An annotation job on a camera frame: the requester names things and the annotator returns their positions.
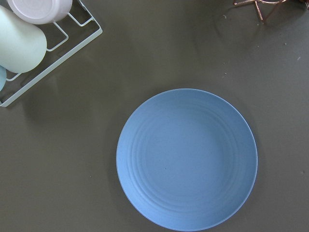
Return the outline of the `pale pink cup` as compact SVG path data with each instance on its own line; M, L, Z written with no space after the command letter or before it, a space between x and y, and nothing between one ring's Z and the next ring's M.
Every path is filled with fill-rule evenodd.
M72 7L72 0L8 0L7 2L19 18L36 25L62 20Z

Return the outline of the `light blue cup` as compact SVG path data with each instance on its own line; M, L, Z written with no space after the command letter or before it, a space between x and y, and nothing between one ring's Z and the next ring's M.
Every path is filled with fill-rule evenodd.
M6 69L2 66L0 66L0 90L3 89L7 78L7 72Z

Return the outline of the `blue round plate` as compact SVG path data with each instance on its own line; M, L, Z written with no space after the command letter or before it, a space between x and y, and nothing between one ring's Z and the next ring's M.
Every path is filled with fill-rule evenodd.
M130 203L151 222L200 231L232 217L257 175L253 133L212 93L180 88L142 103L125 123L116 168Z

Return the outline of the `pale green cup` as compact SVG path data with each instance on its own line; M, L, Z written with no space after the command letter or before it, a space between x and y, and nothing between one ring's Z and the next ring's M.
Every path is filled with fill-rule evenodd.
M37 26L0 7L0 65L13 73L26 73L43 60L47 40Z

